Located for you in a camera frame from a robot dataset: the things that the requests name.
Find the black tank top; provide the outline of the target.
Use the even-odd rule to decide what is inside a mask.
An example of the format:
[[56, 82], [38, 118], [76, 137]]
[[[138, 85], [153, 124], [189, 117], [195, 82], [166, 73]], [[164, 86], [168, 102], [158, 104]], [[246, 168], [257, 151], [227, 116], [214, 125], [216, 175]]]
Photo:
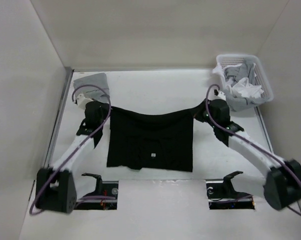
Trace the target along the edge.
[[194, 119], [198, 106], [160, 115], [147, 115], [113, 106], [106, 166], [193, 170]]

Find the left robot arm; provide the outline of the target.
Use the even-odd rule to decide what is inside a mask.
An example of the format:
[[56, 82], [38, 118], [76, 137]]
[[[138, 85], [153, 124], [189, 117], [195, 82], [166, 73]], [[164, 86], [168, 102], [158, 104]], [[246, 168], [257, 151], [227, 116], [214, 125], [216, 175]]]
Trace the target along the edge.
[[103, 187], [94, 181], [75, 183], [74, 173], [86, 155], [92, 152], [103, 136], [103, 126], [111, 115], [111, 104], [91, 101], [85, 105], [85, 118], [81, 122], [75, 139], [54, 164], [41, 168], [36, 175], [35, 198], [29, 208], [31, 216], [44, 211], [71, 213], [83, 196], [80, 188], [91, 199], [98, 199]]

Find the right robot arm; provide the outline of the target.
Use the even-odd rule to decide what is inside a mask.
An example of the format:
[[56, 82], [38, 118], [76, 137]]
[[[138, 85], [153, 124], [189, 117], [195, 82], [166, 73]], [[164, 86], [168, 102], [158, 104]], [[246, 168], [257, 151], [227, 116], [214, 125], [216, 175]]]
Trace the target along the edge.
[[205, 99], [192, 110], [194, 119], [209, 124], [215, 137], [249, 161], [261, 178], [235, 171], [223, 178], [222, 192], [228, 198], [239, 193], [259, 196], [280, 211], [301, 200], [301, 165], [285, 160], [252, 140], [243, 127], [231, 120], [230, 108], [221, 99]]

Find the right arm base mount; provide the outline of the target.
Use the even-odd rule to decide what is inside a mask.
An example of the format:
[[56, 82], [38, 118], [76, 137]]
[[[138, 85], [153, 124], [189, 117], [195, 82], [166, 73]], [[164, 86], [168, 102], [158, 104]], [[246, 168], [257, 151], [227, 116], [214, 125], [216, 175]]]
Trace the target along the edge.
[[206, 181], [206, 194], [210, 210], [255, 210], [253, 196], [246, 192], [236, 191], [231, 180], [242, 171], [234, 171], [223, 179]]

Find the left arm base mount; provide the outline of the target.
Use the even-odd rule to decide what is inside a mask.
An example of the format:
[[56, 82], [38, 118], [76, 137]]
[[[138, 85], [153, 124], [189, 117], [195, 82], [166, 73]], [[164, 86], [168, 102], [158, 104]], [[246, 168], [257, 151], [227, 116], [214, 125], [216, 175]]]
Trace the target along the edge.
[[119, 182], [103, 181], [101, 175], [83, 173], [75, 183], [77, 200], [74, 210], [116, 210]]

